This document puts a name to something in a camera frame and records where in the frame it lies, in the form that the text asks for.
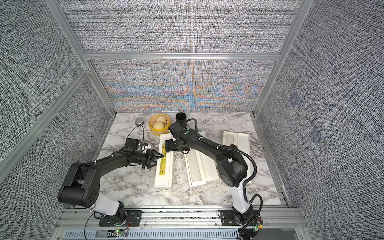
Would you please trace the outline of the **white wrap dispenser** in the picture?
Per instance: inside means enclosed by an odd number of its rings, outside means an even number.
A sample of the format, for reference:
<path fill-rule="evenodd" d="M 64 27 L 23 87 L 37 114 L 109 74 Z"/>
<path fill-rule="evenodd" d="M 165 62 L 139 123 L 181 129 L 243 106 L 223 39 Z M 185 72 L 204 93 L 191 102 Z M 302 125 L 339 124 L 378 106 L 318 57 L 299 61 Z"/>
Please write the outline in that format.
<path fill-rule="evenodd" d="M 172 140 L 172 134 L 161 134 L 158 152 L 163 155 L 158 159 L 155 175 L 155 188 L 166 189 L 172 186 L 174 153 L 166 152 L 165 141 Z"/>
<path fill-rule="evenodd" d="M 207 155 L 191 149 L 185 155 L 185 162 L 190 188 L 220 180 L 216 162 Z"/>
<path fill-rule="evenodd" d="M 237 144 L 238 149 L 248 155 L 250 155 L 250 135 L 244 133 L 233 133 L 233 132 L 224 132 L 223 144 L 225 145 L 225 137 L 227 134 L 237 134 Z"/>

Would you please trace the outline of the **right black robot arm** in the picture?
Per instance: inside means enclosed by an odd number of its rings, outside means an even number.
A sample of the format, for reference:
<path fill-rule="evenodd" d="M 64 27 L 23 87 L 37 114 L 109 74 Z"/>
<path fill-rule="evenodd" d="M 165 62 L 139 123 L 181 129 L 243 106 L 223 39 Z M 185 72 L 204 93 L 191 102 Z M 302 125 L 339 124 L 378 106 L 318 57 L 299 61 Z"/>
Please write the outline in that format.
<path fill-rule="evenodd" d="M 249 199 L 246 189 L 247 183 L 257 175 L 255 160 L 236 145 L 220 145 L 201 135 L 196 119 L 175 122 L 169 131 L 173 139 L 165 141 L 166 152 L 187 154 L 189 150 L 196 150 L 214 160 L 220 179 L 230 187 L 234 218 L 242 226 L 252 223 L 263 207 L 261 195 L 255 194 Z"/>

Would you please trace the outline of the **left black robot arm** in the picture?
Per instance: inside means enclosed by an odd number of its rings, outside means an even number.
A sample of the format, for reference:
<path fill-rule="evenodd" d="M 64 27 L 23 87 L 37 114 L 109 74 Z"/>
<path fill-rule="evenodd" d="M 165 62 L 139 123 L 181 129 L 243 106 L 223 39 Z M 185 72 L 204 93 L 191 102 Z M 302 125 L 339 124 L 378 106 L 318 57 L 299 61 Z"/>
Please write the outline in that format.
<path fill-rule="evenodd" d="M 74 163 L 64 178 L 58 193 L 58 201 L 67 205 L 81 206 L 123 222 L 127 218 L 124 204 L 100 193 L 101 178 L 116 169 L 130 165 L 141 165 L 144 169 L 150 169 L 163 157 L 164 155 L 156 150 L 141 152 L 122 148 L 108 157 L 93 162 Z"/>

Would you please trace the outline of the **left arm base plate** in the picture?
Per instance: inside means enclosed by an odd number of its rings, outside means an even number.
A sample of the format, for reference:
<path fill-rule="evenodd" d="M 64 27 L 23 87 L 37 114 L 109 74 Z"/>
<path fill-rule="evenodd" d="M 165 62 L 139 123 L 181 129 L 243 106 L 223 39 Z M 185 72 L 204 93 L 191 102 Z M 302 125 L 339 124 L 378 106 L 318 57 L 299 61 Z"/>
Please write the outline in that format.
<path fill-rule="evenodd" d="M 119 213 L 114 216 L 104 215 L 100 217 L 99 227 L 138 227 L 142 213 L 140 210 L 128 210 L 122 216 Z"/>

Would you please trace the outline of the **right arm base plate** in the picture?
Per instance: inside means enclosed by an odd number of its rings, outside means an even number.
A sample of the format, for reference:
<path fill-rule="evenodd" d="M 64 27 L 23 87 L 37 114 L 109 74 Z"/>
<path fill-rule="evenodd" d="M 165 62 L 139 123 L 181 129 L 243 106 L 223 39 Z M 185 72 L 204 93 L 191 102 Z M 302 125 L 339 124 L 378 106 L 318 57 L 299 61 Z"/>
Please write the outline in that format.
<path fill-rule="evenodd" d="M 251 220 L 250 226 L 262 225 L 263 220 L 260 214 L 254 219 L 257 212 L 258 210 L 252 210 L 250 216 L 245 220 L 239 214 L 236 214 L 233 209 L 220 210 L 218 216 L 221 218 L 222 226 L 245 226 Z"/>

